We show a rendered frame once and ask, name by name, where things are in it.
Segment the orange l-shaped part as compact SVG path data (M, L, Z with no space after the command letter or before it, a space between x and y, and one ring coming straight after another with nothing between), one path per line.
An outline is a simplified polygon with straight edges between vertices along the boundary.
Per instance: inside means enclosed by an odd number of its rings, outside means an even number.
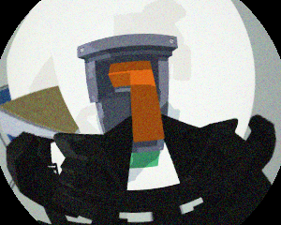
M133 142L163 140L162 112L149 61L111 64L108 76L113 86L130 85Z

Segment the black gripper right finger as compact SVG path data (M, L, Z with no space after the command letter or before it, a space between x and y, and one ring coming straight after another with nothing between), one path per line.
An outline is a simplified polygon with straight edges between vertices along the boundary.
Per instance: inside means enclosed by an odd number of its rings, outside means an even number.
M204 125L204 127L194 127L185 121L175 120L162 113L162 127L163 140L166 142L171 162L174 164L179 183L183 183L192 179L190 175L200 165L201 159L215 138L218 139L219 136L222 138L223 135L237 130L238 117Z

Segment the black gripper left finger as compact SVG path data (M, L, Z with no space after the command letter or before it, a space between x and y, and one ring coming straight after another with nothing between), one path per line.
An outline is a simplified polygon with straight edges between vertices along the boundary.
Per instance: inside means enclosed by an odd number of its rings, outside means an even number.
M133 143L132 116L128 116L117 127L112 127L106 134L57 132L53 137L55 145L65 157L100 162L106 166L119 190L128 188Z

